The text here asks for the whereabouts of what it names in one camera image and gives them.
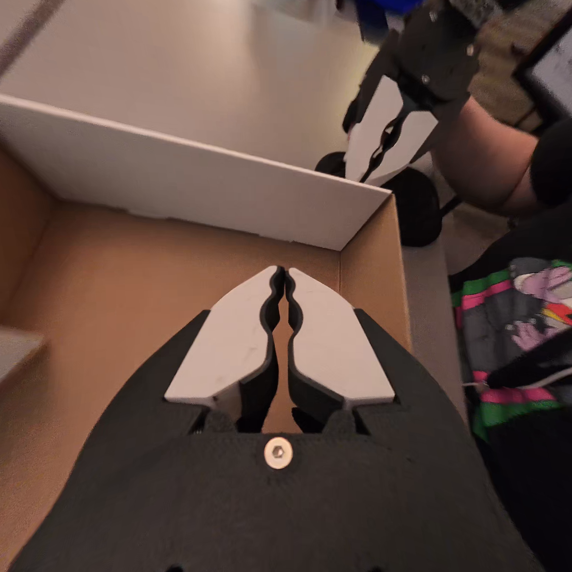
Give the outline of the white and brown cardboard box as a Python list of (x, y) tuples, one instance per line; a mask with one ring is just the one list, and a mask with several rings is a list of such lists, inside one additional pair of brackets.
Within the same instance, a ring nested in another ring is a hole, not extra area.
[(412, 349), (386, 191), (1, 95), (1, 571), (139, 366), (270, 265)]

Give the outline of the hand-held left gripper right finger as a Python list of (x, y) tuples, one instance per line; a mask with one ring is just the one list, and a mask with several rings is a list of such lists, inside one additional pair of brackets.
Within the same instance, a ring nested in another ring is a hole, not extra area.
[(288, 392), (302, 432), (322, 432), (339, 411), (393, 404), (390, 383), (356, 308), (297, 268), (285, 274)]

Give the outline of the person's colourful printed clothing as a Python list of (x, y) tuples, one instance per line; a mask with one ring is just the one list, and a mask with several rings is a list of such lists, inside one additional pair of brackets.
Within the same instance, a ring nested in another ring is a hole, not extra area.
[(571, 571), (571, 119), (531, 161), (545, 210), (449, 279), (471, 429), (546, 571)]

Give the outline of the black framed screen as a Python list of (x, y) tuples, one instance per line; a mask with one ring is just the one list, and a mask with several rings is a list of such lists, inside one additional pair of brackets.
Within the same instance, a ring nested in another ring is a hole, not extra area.
[(536, 136), (571, 117), (571, 9), (520, 61), (512, 77), (527, 93), (532, 107), (517, 121), (522, 127), (536, 116)]

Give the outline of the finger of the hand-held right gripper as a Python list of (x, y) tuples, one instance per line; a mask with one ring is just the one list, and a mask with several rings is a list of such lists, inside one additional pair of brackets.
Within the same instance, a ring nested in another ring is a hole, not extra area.
[(381, 149), (372, 155), (364, 183), (381, 185), (407, 167), (437, 124), (431, 111), (411, 111), (396, 119), (392, 130), (384, 132)]
[(397, 119), (403, 99), (397, 83), (383, 75), (367, 106), (363, 118), (349, 135), (346, 152), (346, 179), (364, 180), (375, 153), (383, 146), (386, 128)]

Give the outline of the blue object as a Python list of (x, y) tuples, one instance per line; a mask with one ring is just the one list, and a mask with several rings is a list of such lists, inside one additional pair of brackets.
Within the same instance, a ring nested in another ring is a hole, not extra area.
[(408, 15), (424, 1), (354, 1), (360, 27), (401, 31)]

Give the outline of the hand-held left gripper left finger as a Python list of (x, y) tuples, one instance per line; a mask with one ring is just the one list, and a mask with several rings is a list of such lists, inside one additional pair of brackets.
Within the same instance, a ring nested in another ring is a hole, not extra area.
[(273, 331), (285, 269), (269, 266), (211, 307), (164, 394), (221, 411), (239, 432), (261, 432), (279, 385)]

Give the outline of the person's right forearm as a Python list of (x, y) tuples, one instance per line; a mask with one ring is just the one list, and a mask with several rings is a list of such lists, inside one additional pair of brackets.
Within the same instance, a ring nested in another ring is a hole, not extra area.
[(470, 96), (431, 155), (464, 202), (499, 216), (527, 217), (545, 208), (531, 181), (538, 143), (533, 135), (497, 121)]

